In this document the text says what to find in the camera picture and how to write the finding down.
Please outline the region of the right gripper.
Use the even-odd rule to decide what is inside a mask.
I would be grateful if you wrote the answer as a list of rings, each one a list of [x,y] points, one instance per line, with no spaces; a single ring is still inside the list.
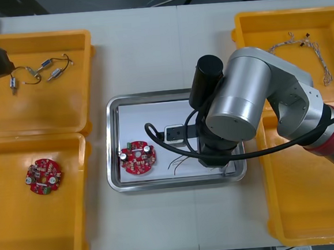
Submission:
[[[229,141],[216,135],[201,135],[198,137],[198,153],[201,155],[210,155],[213,157],[228,157],[232,155],[234,148],[238,146],[238,142]],[[224,167],[228,164],[226,159],[199,159],[204,167]]]

